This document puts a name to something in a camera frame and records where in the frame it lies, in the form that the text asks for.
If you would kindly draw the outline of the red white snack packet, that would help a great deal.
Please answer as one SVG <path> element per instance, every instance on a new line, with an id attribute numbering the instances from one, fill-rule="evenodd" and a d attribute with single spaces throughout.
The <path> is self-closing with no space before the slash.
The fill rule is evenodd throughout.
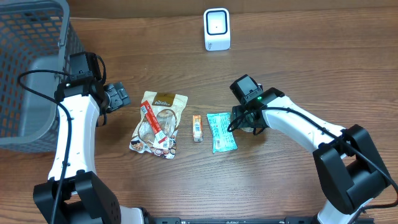
<path id="1" fill-rule="evenodd" d="M 178 126 L 187 101 L 187 96 L 175 93 L 146 91 L 140 104 L 141 120 L 132 134 L 129 148 L 173 159 L 177 151 Z"/>

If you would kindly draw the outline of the teal snack packet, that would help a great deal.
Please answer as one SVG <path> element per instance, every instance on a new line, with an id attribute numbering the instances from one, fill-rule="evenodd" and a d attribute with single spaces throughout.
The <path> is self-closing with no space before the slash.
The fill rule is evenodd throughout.
<path id="1" fill-rule="evenodd" d="M 228 132 L 231 113 L 209 113 L 206 117 L 212 134 L 213 154 L 236 150 L 238 147 L 233 134 Z"/>

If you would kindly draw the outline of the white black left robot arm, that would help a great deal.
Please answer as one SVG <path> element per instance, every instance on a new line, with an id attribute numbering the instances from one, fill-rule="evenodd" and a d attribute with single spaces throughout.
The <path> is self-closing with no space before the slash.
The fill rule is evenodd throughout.
<path id="1" fill-rule="evenodd" d="M 100 116 L 130 104 L 121 83 L 106 83 L 103 59 L 91 52 L 70 56 L 71 70 L 52 101 L 57 104 L 57 150 L 48 181 L 33 198 L 48 223 L 155 223 L 142 208 L 119 204 L 95 169 L 95 129 Z"/>

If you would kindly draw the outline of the orange juice carton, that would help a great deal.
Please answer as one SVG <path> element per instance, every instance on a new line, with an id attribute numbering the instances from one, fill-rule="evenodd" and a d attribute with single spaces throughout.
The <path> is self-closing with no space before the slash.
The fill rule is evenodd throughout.
<path id="1" fill-rule="evenodd" d="M 202 121 L 200 115 L 193 115 L 192 119 L 192 128 L 193 128 L 193 141 L 194 142 L 202 142 L 203 140 L 203 128 Z"/>

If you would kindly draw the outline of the green lid jar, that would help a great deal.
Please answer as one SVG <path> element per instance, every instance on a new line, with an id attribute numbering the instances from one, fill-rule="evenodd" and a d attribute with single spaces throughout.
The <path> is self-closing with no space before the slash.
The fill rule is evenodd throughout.
<path id="1" fill-rule="evenodd" d="M 256 130 L 256 128 L 247 127 L 247 128 L 241 128 L 241 130 L 247 133 L 253 133 Z"/>

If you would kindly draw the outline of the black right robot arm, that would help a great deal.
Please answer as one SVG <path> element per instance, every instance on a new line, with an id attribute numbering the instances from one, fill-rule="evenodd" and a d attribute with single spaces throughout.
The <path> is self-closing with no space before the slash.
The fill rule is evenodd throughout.
<path id="1" fill-rule="evenodd" d="M 397 183 L 366 129 L 317 118 L 282 91 L 264 90 L 249 75 L 234 81 L 230 90 L 239 105 L 232 109 L 228 132 L 242 129 L 257 136 L 275 129 L 312 154 L 326 203 L 310 223 L 360 223 L 360 214 L 367 210 L 397 206 L 397 202 L 370 205 L 389 186 L 396 189 Z"/>

